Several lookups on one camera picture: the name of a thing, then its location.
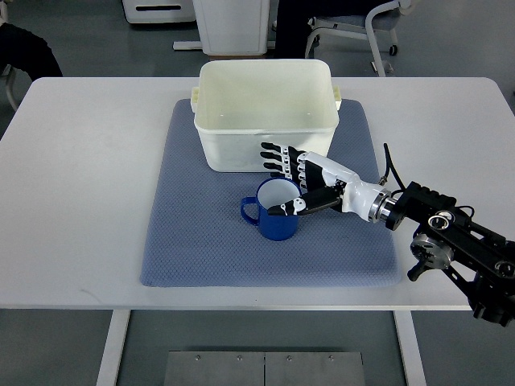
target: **black cable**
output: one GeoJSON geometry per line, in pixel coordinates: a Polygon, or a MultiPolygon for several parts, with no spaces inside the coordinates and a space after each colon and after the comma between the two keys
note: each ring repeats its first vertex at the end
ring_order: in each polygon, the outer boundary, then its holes
{"type": "Polygon", "coordinates": [[[385,156],[386,156],[386,172],[385,172],[385,176],[383,177],[383,179],[386,181],[389,171],[391,170],[392,174],[395,178],[395,181],[397,181],[398,186],[401,188],[401,191],[405,191],[406,187],[402,183],[401,178],[399,177],[399,174],[395,170],[395,166],[393,166],[393,161],[392,161],[392,157],[389,153],[388,144],[385,143],[385,144],[383,144],[383,146],[385,147],[385,156]]]}
{"type": "Polygon", "coordinates": [[[460,207],[456,207],[456,209],[470,209],[470,212],[471,212],[470,218],[474,217],[474,214],[476,213],[476,210],[473,207],[471,207],[470,205],[462,205],[460,207]]]}

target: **table leg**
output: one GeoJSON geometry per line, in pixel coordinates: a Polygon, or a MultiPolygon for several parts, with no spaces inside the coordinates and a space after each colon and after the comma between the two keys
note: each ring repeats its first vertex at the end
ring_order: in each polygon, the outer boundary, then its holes
{"type": "Polygon", "coordinates": [[[113,310],[98,372],[97,386],[116,386],[129,317],[130,310],[113,310]]]}
{"type": "Polygon", "coordinates": [[[395,326],[397,327],[397,337],[401,348],[402,363],[404,364],[404,374],[408,386],[426,386],[424,368],[420,359],[417,335],[410,311],[394,311],[395,326]]]}

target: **robotic finger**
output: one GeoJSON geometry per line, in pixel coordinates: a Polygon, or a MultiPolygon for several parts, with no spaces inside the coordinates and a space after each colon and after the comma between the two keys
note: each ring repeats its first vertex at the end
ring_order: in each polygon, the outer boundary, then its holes
{"type": "MultiPolygon", "coordinates": [[[[261,146],[268,151],[262,151],[260,155],[266,160],[276,161],[263,163],[266,169],[277,170],[278,175],[292,179],[301,187],[305,187],[299,170],[299,155],[303,153],[302,151],[291,146],[275,145],[269,142],[262,142],[261,146]]],[[[277,176],[277,172],[273,172],[272,176],[277,176]]]]}
{"type": "Polygon", "coordinates": [[[287,203],[275,205],[268,209],[271,216],[303,216],[328,207],[335,207],[341,202],[341,192],[335,187],[321,187],[304,193],[287,203]]]}

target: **white table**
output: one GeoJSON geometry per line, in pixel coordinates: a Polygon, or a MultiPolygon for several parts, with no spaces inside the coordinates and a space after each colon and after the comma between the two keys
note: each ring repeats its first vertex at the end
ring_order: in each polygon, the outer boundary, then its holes
{"type": "MultiPolygon", "coordinates": [[[[380,173],[388,142],[406,184],[455,196],[476,209],[478,224],[515,239],[515,117],[491,80],[333,83],[363,105],[380,173]]],[[[0,307],[120,310],[114,316],[122,330],[134,309],[468,309],[438,271],[385,288],[141,285],[172,110],[196,85],[196,78],[47,78],[31,86],[0,141],[0,307]]],[[[396,189],[393,181],[387,187],[396,189]]],[[[405,220],[393,233],[403,272],[416,263],[409,250],[415,229],[405,220]]]]}

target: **blue mat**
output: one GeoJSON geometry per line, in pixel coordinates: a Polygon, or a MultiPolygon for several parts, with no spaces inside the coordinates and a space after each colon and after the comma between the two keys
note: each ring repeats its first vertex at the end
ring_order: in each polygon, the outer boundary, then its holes
{"type": "MultiPolygon", "coordinates": [[[[219,173],[206,163],[189,100],[171,118],[148,226],[141,283],[189,286],[385,286],[400,280],[390,231],[331,209],[299,221],[285,241],[240,216],[266,173],[219,173]]],[[[343,101],[329,158],[379,180],[365,113],[343,101]]]]}

